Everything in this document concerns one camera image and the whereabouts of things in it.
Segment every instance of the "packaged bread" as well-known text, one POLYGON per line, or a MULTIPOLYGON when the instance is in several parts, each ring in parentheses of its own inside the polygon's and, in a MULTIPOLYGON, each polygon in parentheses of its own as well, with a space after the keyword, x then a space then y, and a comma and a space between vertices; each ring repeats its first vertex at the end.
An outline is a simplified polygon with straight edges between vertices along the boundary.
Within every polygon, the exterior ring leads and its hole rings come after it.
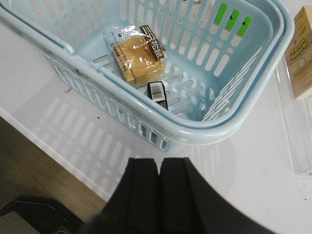
POLYGON ((122 78, 134 87, 170 77, 174 65, 148 25, 133 25, 104 34, 122 78))

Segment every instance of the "light blue plastic basket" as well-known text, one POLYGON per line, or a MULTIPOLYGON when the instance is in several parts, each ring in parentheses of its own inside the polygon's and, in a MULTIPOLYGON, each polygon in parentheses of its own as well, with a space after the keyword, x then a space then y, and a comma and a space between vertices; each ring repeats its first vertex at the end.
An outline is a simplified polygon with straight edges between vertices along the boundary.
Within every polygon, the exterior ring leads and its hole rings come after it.
POLYGON ((163 151, 234 133, 294 30, 279 0, 0 0, 0 21, 66 84, 163 151), (109 63, 103 32, 132 24, 150 25, 177 64, 163 80, 169 111, 109 63))

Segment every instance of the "barcode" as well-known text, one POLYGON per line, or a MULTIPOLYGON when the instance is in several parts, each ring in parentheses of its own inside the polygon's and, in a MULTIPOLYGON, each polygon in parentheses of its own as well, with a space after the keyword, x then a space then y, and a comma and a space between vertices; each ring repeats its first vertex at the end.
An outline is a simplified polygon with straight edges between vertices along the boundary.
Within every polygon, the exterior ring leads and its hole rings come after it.
POLYGON ((166 99, 161 82, 151 83, 150 87, 153 101, 163 101, 166 99))

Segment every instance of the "yellow box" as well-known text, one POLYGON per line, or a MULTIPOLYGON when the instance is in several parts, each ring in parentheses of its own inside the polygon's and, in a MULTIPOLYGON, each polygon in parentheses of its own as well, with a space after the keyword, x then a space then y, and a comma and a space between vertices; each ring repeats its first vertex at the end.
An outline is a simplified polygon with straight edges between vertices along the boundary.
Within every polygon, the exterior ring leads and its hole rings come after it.
POLYGON ((312 6, 304 6, 295 21, 294 37, 285 52, 296 99, 312 96, 312 6))

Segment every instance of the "black object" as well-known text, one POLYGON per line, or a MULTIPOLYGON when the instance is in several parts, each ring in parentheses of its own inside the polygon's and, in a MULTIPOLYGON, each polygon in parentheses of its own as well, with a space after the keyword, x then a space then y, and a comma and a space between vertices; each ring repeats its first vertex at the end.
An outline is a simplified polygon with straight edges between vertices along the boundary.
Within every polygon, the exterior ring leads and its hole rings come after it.
POLYGON ((103 211, 82 234, 272 234, 224 200, 188 158, 130 158, 103 211))
POLYGON ((84 224, 54 199, 22 196, 5 204, 0 216, 16 212, 41 234, 75 234, 84 224))
POLYGON ((155 101, 163 108, 168 109, 166 90, 164 84, 161 81, 148 83, 147 95, 151 100, 155 101))

